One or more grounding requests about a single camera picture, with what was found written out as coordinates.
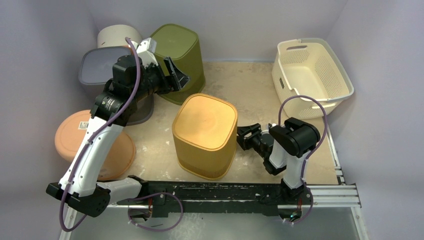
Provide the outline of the grey slatted waste bin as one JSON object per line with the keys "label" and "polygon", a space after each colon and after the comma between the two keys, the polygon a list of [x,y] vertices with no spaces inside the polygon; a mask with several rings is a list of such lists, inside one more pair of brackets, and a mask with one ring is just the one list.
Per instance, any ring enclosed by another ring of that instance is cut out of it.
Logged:
{"label": "grey slatted waste bin", "polygon": [[[113,77],[112,67],[118,58],[130,54],[128,47],[112,46],[92,49],[83,56],[78,79],[92,102],[102,93],[106,82]],[[128,125],[148,121],[153,112],[154,97],[150,95],[137,103],[137,111],[131,115]]]}

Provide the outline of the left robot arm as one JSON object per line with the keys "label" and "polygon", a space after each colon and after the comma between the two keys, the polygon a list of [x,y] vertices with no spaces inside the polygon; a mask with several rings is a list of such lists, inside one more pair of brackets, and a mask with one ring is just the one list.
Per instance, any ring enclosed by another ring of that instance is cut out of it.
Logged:
{"label": "left robot arm", "polygon": [[138,108],[138,102],[153,95],[180,91],[190,77],[180,71],[170,57],[161,66],[133,55],[118,58],[112,66],[112,78],[104,85],[90,110],[86,134],[71,166],[58,182],[50,183],[46,193],[62,205],[90,217],[99,216],[115,202],[131,199],[146,203],[148,183],[130,175],[122,180],[99,182],[98,176],[109,151]]}

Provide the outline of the green slatted waste bin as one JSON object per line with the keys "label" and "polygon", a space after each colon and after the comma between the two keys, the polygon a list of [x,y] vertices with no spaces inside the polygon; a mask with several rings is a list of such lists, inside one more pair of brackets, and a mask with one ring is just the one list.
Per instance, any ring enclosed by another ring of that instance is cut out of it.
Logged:
{"label": "green slatted waste bin", "polygon": [[161,95],[173,104],[182,105],[189,96],[200,93],[206,85],[199,36],[184,26],[168,23],[150,37],[156,41],[154,55],[164,74],[168,74],[164,58],[170,57],[176,67],[190,77],[182,90]]}

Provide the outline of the yellow slatted waste bin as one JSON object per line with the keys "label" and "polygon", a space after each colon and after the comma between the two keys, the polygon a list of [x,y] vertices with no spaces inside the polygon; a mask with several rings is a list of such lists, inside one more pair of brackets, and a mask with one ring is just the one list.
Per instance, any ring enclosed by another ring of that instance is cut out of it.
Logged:
{"label": "yellow slatted waste bin", "polygon": [[238,111],[215,96],[196,93],[180,107],[172,123],[178,164],[206,180],[229,171],[237,149]]}

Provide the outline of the orange plastic bucket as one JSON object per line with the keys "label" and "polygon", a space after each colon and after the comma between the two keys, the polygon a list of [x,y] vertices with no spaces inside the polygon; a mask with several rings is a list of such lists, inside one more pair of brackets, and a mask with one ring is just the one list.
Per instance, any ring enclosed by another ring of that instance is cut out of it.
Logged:
{"label": "orange plastic bucket", "polygon": [[[58,154],[72,162],[80,144],[86,135],[90,111],[81,110],[66,118],[58,127],[54,144]],[[99,181],[115,180],[132,165],[136,156],[136,146],[131,137],[122,132],[111,146],[105,162],[99,172]]]}

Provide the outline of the white perforated plastic basket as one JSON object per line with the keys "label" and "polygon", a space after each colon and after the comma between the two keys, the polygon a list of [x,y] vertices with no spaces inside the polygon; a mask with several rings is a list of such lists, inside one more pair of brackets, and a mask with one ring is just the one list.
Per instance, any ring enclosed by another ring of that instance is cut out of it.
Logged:
{"label": "white perforated plastic basket", "polygon": [[339,58],[321,38],[282,41],[272,79],[288,117],[314,119],[330,114],[355,89]]}

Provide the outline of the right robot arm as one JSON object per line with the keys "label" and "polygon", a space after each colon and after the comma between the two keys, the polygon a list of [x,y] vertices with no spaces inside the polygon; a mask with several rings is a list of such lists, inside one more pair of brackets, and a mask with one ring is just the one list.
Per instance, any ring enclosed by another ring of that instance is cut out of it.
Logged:
{"label": "right robot arm", "polygon": [[284,125],[269,124],[267,130],[255,123],[239,126],[236,131],[239,146],[244,151],[253,149],[263,159],[269,174],[285,172],[280,196],[288,204],[300,198],[305,160],[320,140],[321,134],[315,126],[294,117],[285,120]]}

